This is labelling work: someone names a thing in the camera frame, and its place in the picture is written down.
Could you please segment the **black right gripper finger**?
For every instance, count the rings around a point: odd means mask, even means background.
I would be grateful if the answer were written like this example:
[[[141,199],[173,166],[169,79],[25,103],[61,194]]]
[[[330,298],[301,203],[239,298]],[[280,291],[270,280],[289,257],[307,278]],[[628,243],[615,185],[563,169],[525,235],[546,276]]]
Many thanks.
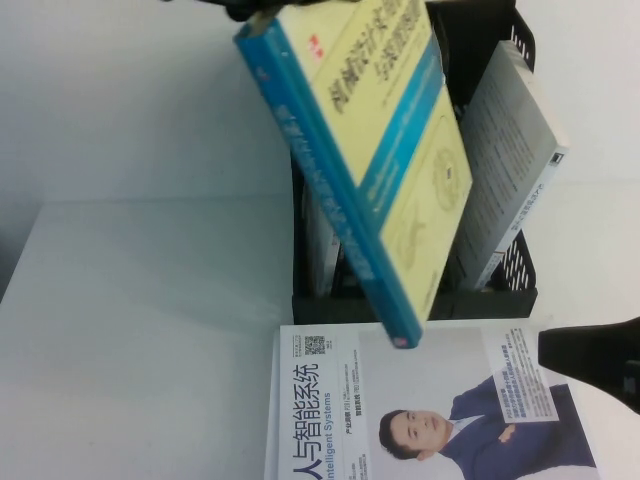
[[[639,406],[639,320],[561,327],[538,334],[538,363]]]

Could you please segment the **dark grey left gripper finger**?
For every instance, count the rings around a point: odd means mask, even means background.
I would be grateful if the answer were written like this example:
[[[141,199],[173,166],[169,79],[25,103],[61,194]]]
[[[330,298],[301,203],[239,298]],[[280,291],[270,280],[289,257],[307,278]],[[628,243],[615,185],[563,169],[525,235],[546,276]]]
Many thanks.
[[[222,0],[219,5],[225,9],[227,16],[236,22],[244,22],[258,12],[279,9],[296,4],[288,0]]]

